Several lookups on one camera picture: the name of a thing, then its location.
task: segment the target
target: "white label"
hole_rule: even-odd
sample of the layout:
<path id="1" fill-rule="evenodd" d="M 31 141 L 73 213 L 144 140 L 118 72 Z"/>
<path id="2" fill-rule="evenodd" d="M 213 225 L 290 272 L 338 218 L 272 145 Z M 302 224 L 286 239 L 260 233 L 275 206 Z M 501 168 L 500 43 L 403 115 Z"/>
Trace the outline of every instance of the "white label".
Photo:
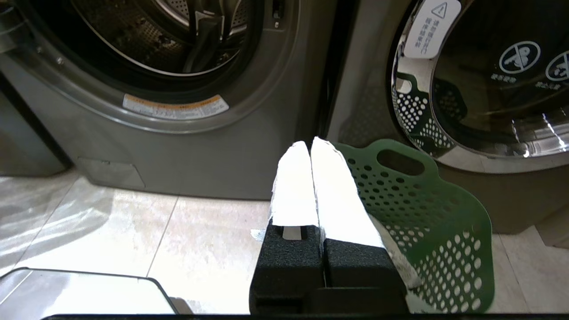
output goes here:
<path id="1" fill-rule="evenodd" d="M 541 56 L 541 48 L 533 41 L 512 44 L 500 56 L 500 69 L 510 75 L 522 73 L 533 67 Z"/>
<path id="2" fill-rule="evenodd" d="M 168 120 L 202 119 L 229 109 L 229 105 L 220 95 L 189 104 L 165 104 L 125 95 L 122 107 L 145 116 Z"/>
<path id="3" fill-rule="evenodd" d="M 547 65 L 545 75 L 551 81 L 565 81 L 569 79 L 569 51 L 553 58 Z"/>
<path id="4" fill-rule="evenodd" d="M 403 54 L 408 58 L 436 57 L 460 8 L 457 0 L 425 0 L 407 35 Z"/>

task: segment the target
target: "front-loading washing machine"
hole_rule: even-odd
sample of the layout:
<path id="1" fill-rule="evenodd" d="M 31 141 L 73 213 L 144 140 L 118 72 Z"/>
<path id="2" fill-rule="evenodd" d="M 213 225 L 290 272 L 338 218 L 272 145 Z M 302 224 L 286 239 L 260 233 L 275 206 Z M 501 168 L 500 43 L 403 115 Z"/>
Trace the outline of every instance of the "front-loading washing machine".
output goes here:
<path id="1" fill-rule="evenodd" d="M 328 139 L 409 143 L 495 232 L 569 202 L 567 1 L 362 0 Z"/>
<path id="2" fill-rule="evenodd" d="M 270 199 L 314 136 L 335 1 L 13 5 L 0 70 L 93 183 Z"/>

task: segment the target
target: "green laundry basket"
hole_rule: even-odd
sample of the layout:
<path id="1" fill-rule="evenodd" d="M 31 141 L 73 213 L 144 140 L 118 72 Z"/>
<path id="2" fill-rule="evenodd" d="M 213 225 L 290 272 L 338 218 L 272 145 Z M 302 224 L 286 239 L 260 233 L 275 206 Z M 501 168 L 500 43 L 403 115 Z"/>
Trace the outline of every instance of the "green laundry basket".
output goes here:
<path id="1" fill-rule="evenodd" d="M 442 180 L 429 156 L 399 142 L 334 146 L 344 155 L 367 212 L 389 230 L 423 280 L 412 293 L 424 304 L 421 310 L 410 305 L 411 311 L 487 311 L 494 298 L 492 226 L 482 204 Z M 412 162 L 418 175 L 381 165 L 381 158 L 401 168 Z"/>

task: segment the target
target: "tile grout line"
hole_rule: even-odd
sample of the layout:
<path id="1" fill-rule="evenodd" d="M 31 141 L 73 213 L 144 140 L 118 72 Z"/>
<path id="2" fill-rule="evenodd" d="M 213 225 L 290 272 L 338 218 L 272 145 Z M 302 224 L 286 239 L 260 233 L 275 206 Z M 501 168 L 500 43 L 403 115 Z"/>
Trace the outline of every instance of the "tile grout line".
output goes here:
<path id="1" fill-rule="evenodd" d="M 174 207 L 172 207 L 172 212 L 170 212 L 170 216 L 168 217 L 168 222 L 166 222 L 166 226 L 164 227 L 164 232 L 162 232 L 162 236 L 160 237 L 160 241 L 158 242 L 158 246 L 156 247 L 156 251 L 154 252 L 154 255 L 152 257 L 152 261 L 150 261 L 150 266 L 148 267 L 148 271 L 146 272 L 146 277 L 148 277 L 148 275 L 150 274 L 150 269 L 152 269 L 152 265 L 154 264 L 154 259 L 156 259 L 156 255 L 158 254 L 158 250 L 160 249 L 160 245 L 162 244 L 162 239 L 164 239 L 164 235 L 166 235 L 166 230 L 168 229 L 168 226 L 170 225 L 170 220 L 172 219 L 172 216 L 174 215 L 174 210 L 176 210 L 176 206 L 178 205 L 179 199 L 180 199 L 180 196 L 178 196 L 176 198 L 176 202 L 174 203 Z"/>
<path id="2" fill-rule="evenodd" d="M 28 246 L 26 247 L 26 249 L 22 252 L 22 254 L 20 255 L 20 258 L 18 258 L 18 261 L 16 261 L 16 263 L 14 264 L 14 266 L 12 267 L 12 270 L 14 270 L 14 268 L 20 263 L 20 261 L 22 260 L 22 258 L 24 258 L 24 255 L 26 254 L 26 252 L 28 251 L 28 249 L 30 248 L 30 246 L 32 245 L 32 243 L 34 243 L 35 239 L 38 237 L 39 233 L 43 230 L 43 227 L 46 226 L 47 222 L 51 219 L 51 216 L 53 216 L 53 214 L 55 213 L 55 211 L 57 210 L 57 208 L 59 208 L 59 206 L 61 205 L 61 203 L 63 202 L 63 199 L 65 199 L 65 197 L 69 194 L 69 191 L 71 190 L 71 188 L 73 187 L 73 185 L 75 185 L 75 183 L 77 183 L 77 181 L 81 178 L 80 174 L 77 174 L 77 178 L 75 178 L 75 180 L 69 184 L 69 188 L 67 188 L 67 191 L 65 192 L 65 194 L 61 197 L 61 200 L 59 200 L 59 202 L 57 203 L 57 205 L 55 206 L 55 208 L 53 208 L 53 210 L 51 211 L 50 215 L 47 217 L 47 219 L 44 221 L 44 223 L 42 224 L 42 227 L 39 228 L 38 232 L 36 233 L 36 235 L 34 236 L 34 238 L 30 241 L 30 243 L 28 244 Z"/>
<path id="3" fill-rule="evenodd" d="M 523 290 L 523 287 L 519 283 L 518 274 L 516 273 L 516 270 L 514 269 L 514 265 L 512 264 L 512 261 L 510 260 L 510 254 L 508 253 L 508 249 L 506 248 L 506 246 L 504 245 L 504 242 L 502 241 L 502 235 L 498 235 L 498 237 L 500 238 L 500 243 L 502 244 L 502 247 L 504 248 L 504 251 L 506 252 L 506 258 L 508 258 L 508 263 L 510 264 L 510 268 L 512 269 L 512 272 L 514 273 L 514 277 L 516 278 L 516 283 L 518 284 L 518 288 L 522 292 L 523 302 L 526 304 L 526 308 L 529 311 L 529 313 L 532 313 L 532 310 L 530 309 L 530 305 L 527 303 L 527 298 L 526 298 L 526 294 Z"/>

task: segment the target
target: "white floor tile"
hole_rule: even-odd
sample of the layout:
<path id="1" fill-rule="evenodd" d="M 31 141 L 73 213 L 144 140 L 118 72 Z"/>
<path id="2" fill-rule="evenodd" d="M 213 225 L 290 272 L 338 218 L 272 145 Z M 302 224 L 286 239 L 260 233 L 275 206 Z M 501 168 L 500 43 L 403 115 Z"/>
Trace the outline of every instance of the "white floor tile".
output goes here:
<path id="1" fill-rule="evenodd" d="M 569 312 L 569 250 L 545 246 L 535 227 L 501 238 L 530 311 Z"/>
<path id="2" fill-rule="evenodd" d="M 50 178 L 0 177 L 0 276 L 12 270 L 78 173 Z"/>
<path id="3" fill-rule="evenodd" d="M 527 313 L 526 300 L 519 286 L 506 249 L 499 235 L 492 235 L 494 262 L 494 302 L 490 313 Z"/>
<path id="4" fill-rule="evenodd" d="M 79 178 L 17 266 L 145 276 L 175 203 Z"/>
<path id="5" fill-rule="evenodd" d="M 249 313 L 249 286 L 268 202 L 181 198 L 150 269 L 194 313 Z"/>

